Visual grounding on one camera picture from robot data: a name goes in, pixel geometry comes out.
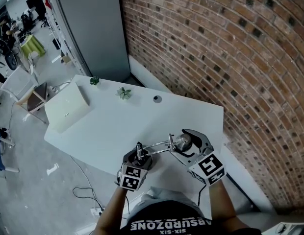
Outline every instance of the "metal rod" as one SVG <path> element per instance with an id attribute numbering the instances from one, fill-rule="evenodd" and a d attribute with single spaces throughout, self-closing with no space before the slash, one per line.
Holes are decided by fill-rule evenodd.
<path id="1" fill-rule="evenodd" d="M 151 145 L 142 147 L 142 149 L 148 149 L 148 148 L 151 148 L 151 147 L 153 147 L 153 146 L 157 146 L 157 145 L 164 144 L 164 143 L 168 143 L 168 140 L 167 140 L 167 141 L 160 142 L 160 143 L 155 143 L 155 144 L 151 144 Z"/>
<path id="2" fill-rule="evenodd" d="M 165 150 L 160 150 L 160 151 L 151 152 L 151 153 L 148 153 L 148 154 L 146 154 L 146 155 L 143 155 L 143 156 L 139 157 L 139 159 L 140 159 L 140 158 L 143 158 L 143 157 L 145 157 L 145 156 L 151 156 L 151 155 L 154 155 L 154 154 L 157 154 L 157 153 L 161 153 L 161 152 L 164 152 L 164 151 L 170 151 L 170 150 L 171 150 L 171 149 L 165 149 Z"/>

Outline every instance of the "yellow table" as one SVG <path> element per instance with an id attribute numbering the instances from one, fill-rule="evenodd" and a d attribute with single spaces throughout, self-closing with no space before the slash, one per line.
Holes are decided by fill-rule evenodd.
<path id="1" fill-rule="evenodd" d="M 33 51 L 37 52 L 40 57 L 45 54 L 44 46 L 33 35 L 27 36 L 25 43 L 21 45 L 21 49 L 26 59 Z"/>

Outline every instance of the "small green plant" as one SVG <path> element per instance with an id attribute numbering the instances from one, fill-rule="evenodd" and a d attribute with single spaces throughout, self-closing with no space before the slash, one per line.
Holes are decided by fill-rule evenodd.
<path id="1" fill-rule="evenodd" d="M 131 90 L 126 90 L 124 89 L 124 87 L 119 88 L 119 90 L 117 90 L 117 95 L 122 99 L 129 99 L 131 97 L 130 95 Z"/>
<path id="2" fill-rule="evenodd" d="M 90 84 L 97 85 L 99 83 L 100 79 L 97 76 L 91 77 Z"/>

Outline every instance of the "brick wall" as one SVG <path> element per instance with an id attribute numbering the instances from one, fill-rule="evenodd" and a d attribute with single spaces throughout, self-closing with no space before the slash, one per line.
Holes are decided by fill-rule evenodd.
<path id="1" fill-rule="evenodd" d="M 224 107 L 237 159 L 278 210 L 304 208 L 304 0 L 122 0 L 129 53 Z"/>

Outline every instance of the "black t-shirt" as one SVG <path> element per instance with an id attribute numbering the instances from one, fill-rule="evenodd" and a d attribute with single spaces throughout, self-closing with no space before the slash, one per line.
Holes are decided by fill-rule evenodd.
<path id="1" fill-rule="evenodd" d="M 177 201 L 149 205 L 129 220 L 121 234 L 147 235 L 213 235 L 227 234 L 212 220 L 199 217 L 198 212 Z M 258 229 L 240 229 L 232 235 L 261 235 Z"/>
<path id="2" fill-rule="evenodd" d="M 16 39 L 13 36 L 8 36 L 6 34 L 6 31 L 10 30 L 9 26 L 7 24 L 0 25 L 0 39 L 3 39 L 9 48 L 12 48 Z"/>

